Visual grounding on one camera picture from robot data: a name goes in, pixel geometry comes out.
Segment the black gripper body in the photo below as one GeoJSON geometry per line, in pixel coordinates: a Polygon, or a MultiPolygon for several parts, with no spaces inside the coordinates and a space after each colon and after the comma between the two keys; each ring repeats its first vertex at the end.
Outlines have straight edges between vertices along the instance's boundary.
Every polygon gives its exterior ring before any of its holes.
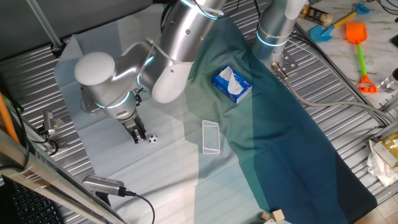
{"type": "Polygon", "coordinates": [[[121,124],[129,133],[133,133],[135,130],[144,131],[144,125],[139,115],[134,115],[128,119],[121,120],[121,124]]]}

